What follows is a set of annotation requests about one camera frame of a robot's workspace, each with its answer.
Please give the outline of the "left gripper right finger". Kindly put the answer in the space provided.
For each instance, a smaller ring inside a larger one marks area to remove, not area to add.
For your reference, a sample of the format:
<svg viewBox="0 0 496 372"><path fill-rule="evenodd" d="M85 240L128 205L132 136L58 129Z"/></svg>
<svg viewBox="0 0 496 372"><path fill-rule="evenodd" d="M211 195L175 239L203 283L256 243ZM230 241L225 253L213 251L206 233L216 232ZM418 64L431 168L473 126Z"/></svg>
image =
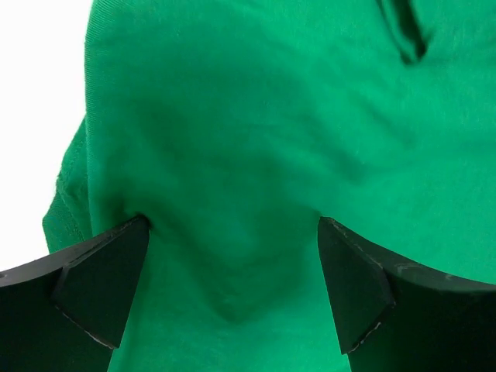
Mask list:
<svg viewBox="0 0 496 372"><path fill-rule="evenodd" d="M331 218L318 249L353 371L493 372L495 287L427 267Z"/></svg>

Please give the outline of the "green t-shirt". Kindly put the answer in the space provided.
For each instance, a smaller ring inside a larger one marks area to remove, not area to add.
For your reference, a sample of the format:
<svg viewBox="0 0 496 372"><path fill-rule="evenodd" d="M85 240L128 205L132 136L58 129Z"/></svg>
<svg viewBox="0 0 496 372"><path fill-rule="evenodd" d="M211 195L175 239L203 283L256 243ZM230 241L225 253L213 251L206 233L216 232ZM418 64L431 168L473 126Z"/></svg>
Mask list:
<svg viewBox="0 0 496 372"><path fill-rule="evenodd" d="M95 1L50 251L134 215L112 371L346 371L329 216L495 279L493 1Z"/></svg>

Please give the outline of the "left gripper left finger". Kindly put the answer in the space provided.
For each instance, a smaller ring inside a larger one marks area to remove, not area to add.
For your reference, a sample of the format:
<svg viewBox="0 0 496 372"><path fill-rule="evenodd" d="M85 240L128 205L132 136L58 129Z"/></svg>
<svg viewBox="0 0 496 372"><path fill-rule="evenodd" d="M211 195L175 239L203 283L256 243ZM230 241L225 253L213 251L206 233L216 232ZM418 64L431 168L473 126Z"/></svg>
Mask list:
<svg viewBox="0 0 496 372"><path fill-rule="evenodd" d="M149 243L137 216L1 273L1 369L99 372L120 347Z"/></svg>

